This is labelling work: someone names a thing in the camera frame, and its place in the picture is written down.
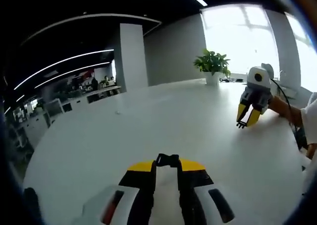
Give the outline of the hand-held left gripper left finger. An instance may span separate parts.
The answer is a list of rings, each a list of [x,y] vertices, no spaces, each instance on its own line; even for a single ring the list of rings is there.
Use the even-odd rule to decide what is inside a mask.
[[[130,166],[118,185],[89,199],[74,225],[148,225],[154,205],[157,166],[154,160]]]

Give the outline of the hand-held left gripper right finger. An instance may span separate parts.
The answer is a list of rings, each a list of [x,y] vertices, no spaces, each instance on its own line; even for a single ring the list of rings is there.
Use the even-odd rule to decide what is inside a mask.
[[[229,203],[202,164],[179,159],[177,179],[179,205],[186,225],[227,225],[235,219]]]

